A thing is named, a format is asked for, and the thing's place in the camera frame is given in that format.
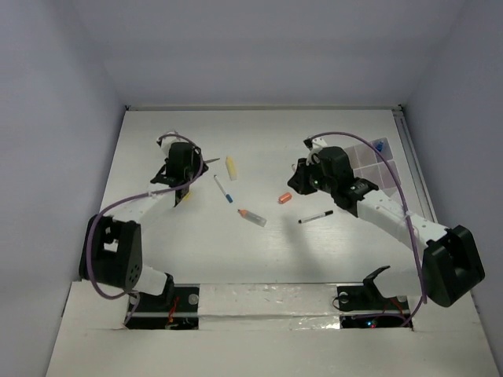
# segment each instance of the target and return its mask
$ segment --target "black robot arm segment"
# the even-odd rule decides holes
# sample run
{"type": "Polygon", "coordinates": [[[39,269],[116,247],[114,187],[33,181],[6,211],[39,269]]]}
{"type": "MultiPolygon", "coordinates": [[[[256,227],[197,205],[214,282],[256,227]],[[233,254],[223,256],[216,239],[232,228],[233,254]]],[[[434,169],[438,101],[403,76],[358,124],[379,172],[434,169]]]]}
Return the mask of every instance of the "black robot arm segment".
{"type": "MultiPolygon", "coordinates": [[[[312,147],[309,140],[305,143],[312,147]]],[[[327,192],[339,208],[412,247],[402,205],[372,182],[356,178],[342,148],[319,148],[308,159],[299,159],[288,186],[301,195],[327,192]]],[[[422,271],[428,297],[440,306],[453,305],[485,277],[473,235],[461,225],[448,229],[417,214],[407,216],[424,251],[422,271]]]]}

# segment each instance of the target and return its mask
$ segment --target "orange object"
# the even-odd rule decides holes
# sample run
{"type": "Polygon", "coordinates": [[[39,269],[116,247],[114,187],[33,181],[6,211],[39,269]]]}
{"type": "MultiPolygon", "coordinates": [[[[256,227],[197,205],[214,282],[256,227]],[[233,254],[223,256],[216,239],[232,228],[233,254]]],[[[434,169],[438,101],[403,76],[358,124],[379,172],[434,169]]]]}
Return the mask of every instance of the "orange object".
{"type": "Polygon", "coordinates": [[[292,194],[290,192],[286,192],[285,194],[283,194],[282,196],[280,196],[277,201],[280,202],[280,204],[285,204],[291,198],[292,198],[292,194]]]}

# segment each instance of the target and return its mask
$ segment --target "gray wall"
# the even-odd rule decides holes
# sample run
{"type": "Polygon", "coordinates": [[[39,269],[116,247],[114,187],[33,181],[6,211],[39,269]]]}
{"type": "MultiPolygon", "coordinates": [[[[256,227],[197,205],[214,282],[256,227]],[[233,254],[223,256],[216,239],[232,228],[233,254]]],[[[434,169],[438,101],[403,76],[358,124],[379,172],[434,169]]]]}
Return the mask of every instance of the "gray wall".
{"type": "Polygon", "coordinates": [[[464,0],[72,0],[127,104],[398,104],[464,0]]]}
{"type": "Polygon", "coordinates": [[[45,375],[123,106],[68,2],[0,12],[0,375],[45,375]]]}
{"type": "Polygon", "coordinates": [[[503,2],[468,1],[406,106],[439,217],[474,234],[486,280],[475,301],[503,370],[503,2]]]}

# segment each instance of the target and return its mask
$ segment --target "purple hose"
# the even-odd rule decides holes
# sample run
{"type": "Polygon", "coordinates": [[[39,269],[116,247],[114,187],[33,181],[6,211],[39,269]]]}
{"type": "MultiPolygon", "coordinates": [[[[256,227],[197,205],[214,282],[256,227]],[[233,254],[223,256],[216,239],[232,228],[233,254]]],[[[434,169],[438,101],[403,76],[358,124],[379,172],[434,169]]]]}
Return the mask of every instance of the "purple hose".
{"type": "MultiPolygon", "coordinates": [[[[323,136],[328,136],[328,135],[340,135],[340,136],[352,137],[352,138],[360,141],[361,143],[365,144],[367,147],[371,148],[379,156],[379,158],[383,161],[384,165],[386,165],[386,168],[390,171],[391,177],[393,178],[393,181],[395,182],[396,187],[398,189],[398,194],[400,195],[400,199],[402,200],[403,211],[405,214],[409,213],[409,207],[407,206],[406,196],[405,196],[405,193],[403,192],[402,186],[400,185],[400,182],[399,182],[398,178],[396,177],[395,172],[391,169],[390,163],[384,158],[384,156],[381,154],[381,152],[379,152],[377,149],[375,149],[374,146],[372,144],[370,144],[367,140],[365,140],[357,135],[350,134],[348,132],[341,132],[341,131],[323,132],[321,134],[316,134],[314,136],[311,136],[311,137],[309,137],[309,139],[313,140],[316,137],[323,137],[323,136]]],[[[407,224],[407,229],[409,230],[409,234],[410,234],[410,242],[412,244],[412,252],[414,254],[414,261],[416,262],[417,275],[419,277],[419,284],[420,284],[420,288],[421,288],[421,299],[420,299],[419,303],[417,304],[416,309],[410,314],[410,317],[401,325],[402,327],[406,326],[410,322],[412,317],[419,310],[422,303],[425,303],[425,304],[427,303],[427,295],[426,295],[426,287],[424,284],[423,270],[421,269],[419,251],[417,250],[417,241],[416,241],[416,237],[414,236],[414,228],[413,228],[412,221],[410,220],[409,216],[406,216],[406,224],[407,224]]],[[[392,313],[383,314],[383,315],[393,316],[393,317],[396,317],[396,316],[401,317],[399,315],[395,315],[392,313]]]]}
{"type": "MultiPolygon", "coordinates": [[[[194,144],[190,139],[188,139],[187,137],[184,137],[182,135],[178,135],[178,134],[173,134],[173,133],[165,134],[165,135],[163,135],[163,136],[161,136],[159,138],[159,141],[163,140],[166,137],[178,137],[178,138],[180,138],[182,140],[185,140],[185,141],[189,142],[191,145],[193,145],[194,147],[196,147],[197,149],[200,150],[200,148],[196,144],[194,144]]],[[[107,206],[105,209],[103,209],[102,211],[100,211],[96,215],[96,217],[94,218],[94,220],[93,220],[93,222],[91,224],[91,227],[90,227],[90,230],[89,230],[89,235],[87,236],[87,240],[86,240],[86,267],[87,267],[87,274],[89,275],[89,280],[90,280],[91,284],[93,284],[94,290],[102,298],[106,298],[108,300],[115,300],[115,299],[123,297],[124,295],[127,295],[127,294],[129,294],[131,292],[125,292],[124,291],[123,293],[119,293],[118,295],[108,295],[108,294],[104,293],[101,290],[100,286],[97,284],[96,276],[94,275],[94,271],[93,271],[93,264],[91,263],[91,245],[93,243],[93,237],[94,237],[94,232],[96,230],[97,223],[101,220],[101,218],[103,218],[103,216],[105,216],[105,214],[109,210],[111,210],[111,209],[113,209],[115,207],[118,207],[121,204],[130,202],[131,200],[143,199],[143,198],[146,198],[146,197],[150,196],[151,194],[161,195],[161,194],[165,194],[167,192],[176,191],[176,190],[179,190],[179,189],[184,189],[185,187],[191,185],[197,178],[199,178],[201,176],[201,173],[203,171],[203,166],[204,166],[203,155],[200,152],[199,170],[197,171],[197,173],[194,176],[194,178],[191,179],[190,181],[188,181],[187,183],[185,183],[184,185],[179,185],[178,187],[173,187],[173,188],[166,188],[164,190],[159,190],[159,191],[155,191],[155,192],[151,192],[151,193],[144,192],[142,194],[137,194],[137,195],[129,196],[127,198],[121,199],[121,200],[119,200],[119,201],[117,201],[115,203],[110,204],[109,206],[107,206]]]]}

